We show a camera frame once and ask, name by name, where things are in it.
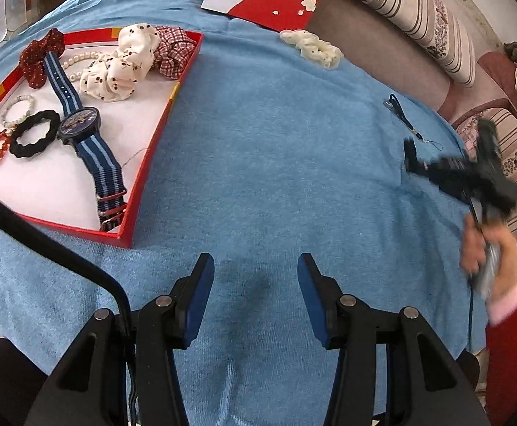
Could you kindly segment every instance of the silver bolt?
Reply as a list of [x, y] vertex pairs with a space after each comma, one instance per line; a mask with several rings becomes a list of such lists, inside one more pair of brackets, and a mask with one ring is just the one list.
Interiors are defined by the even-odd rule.
[[405, 307], [404, 311], [402, 311], [405, 316], [408, 318], [417, 318], [418, 317], [418, 311], [414, 309], [414, 307]]
[[155, 299], [155, 304], [156, 306], [158, 307], [166, 307], [166, 306], [169, 306], [171, 304], [171, 296], [170, 295], [162, 295], [162, 296], [158, 296], [156, 299]]
[[104, 320], [105, 318], [107, 318], [109, 315], [111, 314], [111, 312], [106, 309], [106, 307], [103, 307], [102, 309], [98, 309], [96, 312], [95, 312], [95, 319], [96, 320]]
[[343, 295], [339, 298], [339, 302], [344, 306], [355, 306], [357, 304], [357, 298], [353, 295]]

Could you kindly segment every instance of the blue towel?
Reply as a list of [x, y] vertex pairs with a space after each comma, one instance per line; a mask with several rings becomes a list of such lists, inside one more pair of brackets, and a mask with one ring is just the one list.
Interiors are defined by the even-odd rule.
[[[211, 253], [215, 284], [199, 338], [176, 354], [191, 424], [323, 424], [337, 353], [313, 336], [300, 253], [370, 306], [417, 307], [457, 356], [467, 341], [458, 267], [467, 208], [402, 169], [410, 132], [382, 104], [394, 91], [347, 61], [333, 71], [309, 64], [277, 33], [201, 10], [201, 1], [67, 0], [0, 49], [0, 82], [51, 27], [147, 22], [205, 34], [158, 143], [133, 248], [49, 234], [113, 275], [135, 309]], [[462, 154], [440, 116], [396, 94], [443, 154]], [[51, 371], [99, 307], [115, 310], [103, 290], [0, 231], [0, 333], [41, 369]], [[480, 347], [486, 317], [475, 308]], [[376, 411], [386, 398], [383, 354]]]

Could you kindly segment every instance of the pink cuff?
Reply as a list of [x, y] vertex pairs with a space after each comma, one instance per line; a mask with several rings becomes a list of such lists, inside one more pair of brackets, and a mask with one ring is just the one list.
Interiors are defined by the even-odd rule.
[[495, 327], [502, 323], [517, 309], [517, 285], [497, 301], [488, 301], [486, 306], [491, 326]]

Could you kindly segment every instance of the watch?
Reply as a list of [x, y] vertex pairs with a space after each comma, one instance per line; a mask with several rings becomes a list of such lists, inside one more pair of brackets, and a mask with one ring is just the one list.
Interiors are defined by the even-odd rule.
[[44, 67], [65, 114], [57, 137], [63, 144], [73, 146], [77, 156], [92, 175], [100, 230], [107, 232], [122, 224], [126, 212], [126, 188], [122, 168], [100, 136], [100, 112], [95, 107], [83, 107], [55, 53], [47, 53]]

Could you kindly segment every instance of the pearl bracelet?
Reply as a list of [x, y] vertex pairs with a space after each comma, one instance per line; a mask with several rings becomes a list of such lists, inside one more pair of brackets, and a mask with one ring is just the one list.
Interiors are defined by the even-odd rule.
[[[29, 107], [27, 108], [27, 112], [25, 112], [20, 118], [18, 118], [16, 120], [7, 121], [6, 116], [7, 116], [7, 113], [9, 112], [9, 109], [11, 109], [14, 104], [17, 104], [18, 102], [22, 102], [22, 101], [29, 102]], [[12, 132], [16, 126], [18, 126], [20, 123], [24, 122], [27, 119], [27, 117], [29, 117], [33, 113], [33, 105], [35, 104], [35, 102], [36, 102], [36, 100], [35, 100], [35, 98], [33, 98], [33, 96], [26, 94], [23, 96], [18, 96], [17, 98], [12, 100], [8, 105], [6, 105], [4, 113], [2, 113], [2, 116], [0, 118], [0, 122], [2, 123], [2, 126], [5, 128], [6, 134], [8, 136], [10, 136], [12, 134]]]
[[[87, 59], [96, 59], [100, 56], [102, 56], [103, 53], [99, 53], [97, 51], [87, 51], [86, 53], [76, 54], [73, 57], [69, 58], [68, 61], [63, 62], [62, 67], [63, 70], [67, 70], [70, 66], [73, 64], [76, 64], [80, 61], [86, 61]], [[72, 73], [69, 75], [69, 81], [70, 82], [76, 82], [80, 80], [81, 76], [83, 76], [82, 72]]]

